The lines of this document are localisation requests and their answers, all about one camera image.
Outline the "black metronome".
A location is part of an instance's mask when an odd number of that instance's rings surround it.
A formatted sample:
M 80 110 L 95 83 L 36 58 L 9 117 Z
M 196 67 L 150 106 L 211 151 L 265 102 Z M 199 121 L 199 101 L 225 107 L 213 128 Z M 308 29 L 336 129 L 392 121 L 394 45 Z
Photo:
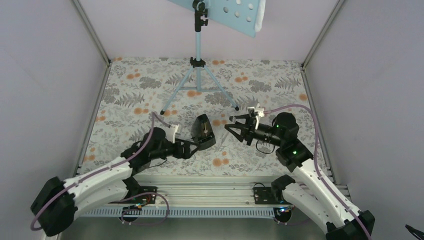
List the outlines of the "black metronome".
M 191 138 L 198 146 L 199 151 L 211 148 L 216 144 L 215 134 L 208 116 L 199 115 L 191 128 Z

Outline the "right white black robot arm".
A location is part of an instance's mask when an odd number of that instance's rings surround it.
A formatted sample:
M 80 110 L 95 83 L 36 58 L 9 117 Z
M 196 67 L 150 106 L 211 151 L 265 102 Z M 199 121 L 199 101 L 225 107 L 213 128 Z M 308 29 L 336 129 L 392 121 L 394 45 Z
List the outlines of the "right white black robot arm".
M 275 146 L 278 161 L 311 192 L 305 192 L 285 174 L 271 183 L 272 200 L 299 208 L 321 228 L 327 240 L 371 239 L 374 215 L 360 210 L 323 173 L 314 155 L 298 139 L 299 125 L 294 115 L 279 113 L 271 125 L 262 124 L 259 119 L 255 113 L 231 116 L 231 123 L 224 128 L 248 146 L 253 140 Z

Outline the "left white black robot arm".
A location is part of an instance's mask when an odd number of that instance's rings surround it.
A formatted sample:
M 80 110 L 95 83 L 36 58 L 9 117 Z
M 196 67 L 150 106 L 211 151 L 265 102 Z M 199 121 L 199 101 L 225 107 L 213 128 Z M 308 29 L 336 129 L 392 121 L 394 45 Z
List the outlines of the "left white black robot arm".
M 139 188 L 132 178 L 152 160 L 174 157 L 189 159 L 213 138 L 209 127 L 194 126 L 191 140 L 172 137 L 159 127 L 152 128 L 108 164 L 80 176 L 46 181 L 30 210 L 35 218 L 30 228 L 43 230 L 48 237 L 66 230 L 83 213 L 111 202 L 134 202 Z

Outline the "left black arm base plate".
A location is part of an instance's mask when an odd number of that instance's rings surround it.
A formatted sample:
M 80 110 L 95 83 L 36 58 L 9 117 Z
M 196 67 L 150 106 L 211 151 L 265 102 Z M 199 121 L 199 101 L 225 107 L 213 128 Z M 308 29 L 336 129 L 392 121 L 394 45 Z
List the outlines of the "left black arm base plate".
M 111 204 L 154 204 L 157 190 L 157 186 L 140 186 L 136 190 L 130 190 L 123 200 L 112 201 Z

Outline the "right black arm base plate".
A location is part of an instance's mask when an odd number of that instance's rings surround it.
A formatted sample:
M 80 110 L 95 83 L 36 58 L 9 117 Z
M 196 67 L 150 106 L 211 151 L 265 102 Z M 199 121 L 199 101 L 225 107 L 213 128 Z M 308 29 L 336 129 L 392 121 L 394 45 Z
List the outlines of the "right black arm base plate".
M 271 187 L 254 186 L 253 198 L 256 205 L 291 205 L 292 203 L 285 200 L 282 195 L 277 195 L 277 191 Z

